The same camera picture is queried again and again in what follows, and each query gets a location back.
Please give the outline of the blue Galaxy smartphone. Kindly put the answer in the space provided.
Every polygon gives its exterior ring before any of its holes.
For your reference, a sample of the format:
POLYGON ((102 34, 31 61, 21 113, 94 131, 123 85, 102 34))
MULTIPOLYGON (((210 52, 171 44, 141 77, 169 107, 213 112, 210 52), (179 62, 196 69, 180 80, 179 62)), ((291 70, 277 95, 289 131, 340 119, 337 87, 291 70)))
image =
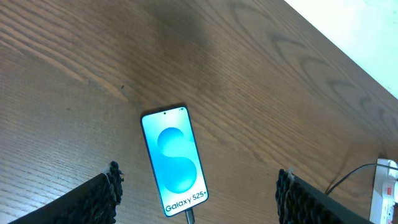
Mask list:
POLYGON ((166 217, 209 198, 188 106, 185 103, 142 112, 140 125, 166 217))

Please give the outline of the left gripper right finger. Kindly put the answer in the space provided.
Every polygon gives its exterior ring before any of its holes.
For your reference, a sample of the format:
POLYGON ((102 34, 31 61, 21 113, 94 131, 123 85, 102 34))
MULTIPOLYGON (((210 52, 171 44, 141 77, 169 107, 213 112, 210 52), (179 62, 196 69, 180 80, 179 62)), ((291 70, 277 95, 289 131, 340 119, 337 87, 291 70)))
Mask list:
POLYGON ((291 170, 279 171, 275 200, 280 224, 371 224, 291 170))

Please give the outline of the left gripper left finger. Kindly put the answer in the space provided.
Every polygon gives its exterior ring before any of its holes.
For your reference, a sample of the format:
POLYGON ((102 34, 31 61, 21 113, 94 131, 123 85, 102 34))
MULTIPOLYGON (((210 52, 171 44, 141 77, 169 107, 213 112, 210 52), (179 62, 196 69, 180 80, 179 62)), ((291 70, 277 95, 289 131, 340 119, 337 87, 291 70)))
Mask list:
POLYGON ((123 195, 121 175, 112 161, 104 172, 11 224, 114 224, 123 195))

